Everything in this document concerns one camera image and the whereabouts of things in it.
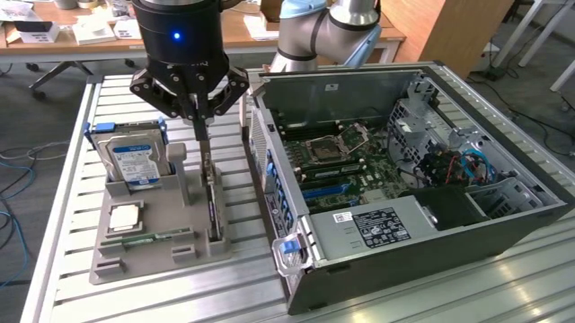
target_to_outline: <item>blue pcie slot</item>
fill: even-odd
[[[350,188],[350,184],[327,186],[325,188],[317,188],[314,190],[306,190],[303,192],[305,199],[315,199],[317,197],[323,197],[326,195],[343,194]]]

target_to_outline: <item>hard drive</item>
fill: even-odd
[[[101,155],[110,182],[126,181],[131,190],[159,185],[161,176],[173,174],[167,161],[166,122],[90,124],[85,130]]]

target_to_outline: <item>chair wheel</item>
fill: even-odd
[[[33,91],[33,97],[38,101],[43,101],[46,99],[46,92],[43,92],[43,91]]]
[[[131,59],[126,59],[125,64],[127,67],[135,67],[137,66],[137,63]]]
[[[41,70],[38,64],[27,63],[27,69],[33,72],[38,72]]]

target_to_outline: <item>hard drive label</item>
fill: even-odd
[[[411,238],[394,208],[354,214],[366,246],[377,248]]]
[[[125,181],[133,185],[146,185],[159,181],[159,167],[150,160],[153,155],[151,145],[115,147],[114,153]]]

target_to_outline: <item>white label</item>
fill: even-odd
[[[326,91],[338,91],[339,84],[326,84]]]
[[[325,176],[330,176],[330,175],[338,175],[341,173],[339,170],[334,170],[331,172],[325,172],[325,173],[319,173],[315,175],[315,177],[325,177]]]
[[[351,212],[335,213],[334,220],[335,223],[351,221],[354,218],[351,217]]]
[[[133,185],[146,185],[158,182],[161,178],[159,167],[150,160],[153,146],[135,145],[114,148],[115,158],[125,181]]]
[[[346,167],[342,167],[342,173],[353,172],[354,170],[358,170],[358,169],[359,169],[359,165],[346,166]]]

